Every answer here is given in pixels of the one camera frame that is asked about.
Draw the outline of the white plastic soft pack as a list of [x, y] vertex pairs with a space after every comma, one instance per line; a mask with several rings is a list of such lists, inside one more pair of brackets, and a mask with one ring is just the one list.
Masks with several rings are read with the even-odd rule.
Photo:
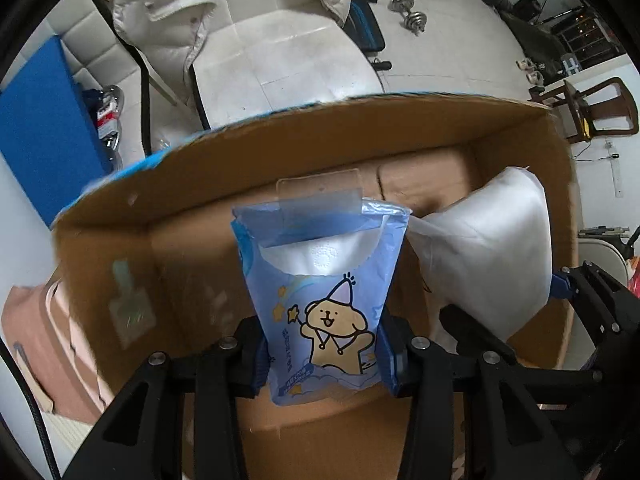
[[525, 168], [508, 167], [457, 203], [412, 217], [407, 238], [431, 292], [501, 340], [548, 302], [552, 243], [546, 192]]

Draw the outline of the blue cartoon tissue pack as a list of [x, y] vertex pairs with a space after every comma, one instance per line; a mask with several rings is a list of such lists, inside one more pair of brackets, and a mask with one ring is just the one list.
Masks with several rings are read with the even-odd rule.
[[378, 384], [376, 331], [410, 209], [363, 198], [326, 208], [262, 203], [232, 214], [267, 339], [272, 402], [309, 403]]

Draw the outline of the brown cardboard box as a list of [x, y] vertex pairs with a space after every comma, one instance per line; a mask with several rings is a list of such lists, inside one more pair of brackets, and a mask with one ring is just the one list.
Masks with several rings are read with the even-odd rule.
[[545, 107], [369, 96], [238, 122], [62, 210], [70, 315], [113, 399], [70, 479], [447, 478], [488, 461], [506, 383], [455, 394], [457, 302], [558, 367], [575, 175]]

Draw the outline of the dark wooden chair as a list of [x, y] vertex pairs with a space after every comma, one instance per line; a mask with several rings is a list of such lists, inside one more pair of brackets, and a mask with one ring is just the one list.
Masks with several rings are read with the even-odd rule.
[[585, 90], [566, 80], [554, 90], [533, 87], [529, 94], [533, 102], [552, 109], [569, 144], [639, 132], [636, 100], [620, 77], [605, 79]]

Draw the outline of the chrome dumbbell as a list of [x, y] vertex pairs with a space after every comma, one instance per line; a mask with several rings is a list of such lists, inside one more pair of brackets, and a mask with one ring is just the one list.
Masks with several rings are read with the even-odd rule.
[[402, 16], [402, 26], [415, 35], [425, 30], [427, 16], [425, 13], [413, 10], [414, 0], [390, 0], [388, 8]]

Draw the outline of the blue foam mat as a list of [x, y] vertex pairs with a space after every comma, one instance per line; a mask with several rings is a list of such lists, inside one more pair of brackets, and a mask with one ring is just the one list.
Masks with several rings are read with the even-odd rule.
[[58, 37], [1, 92], [1, 153], [47, 226], [112, 170]]

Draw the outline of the white leather sofa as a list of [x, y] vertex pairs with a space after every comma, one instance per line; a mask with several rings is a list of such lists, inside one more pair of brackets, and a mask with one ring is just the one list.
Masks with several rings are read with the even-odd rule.
[[378, 75], [346, 32], [354, 2], [343, 25], [313, 10], [289, 10], [215, 32], [190, 67], [186, 102], [142, 52], [117, 35], [114, 0], [60, 0], [44, 24], [61, 39], [70, 70], [84, 86], [123, 86], [146, 70], [169, 104], [205, 128], [218, 128], [275, 110], [380, 92]]

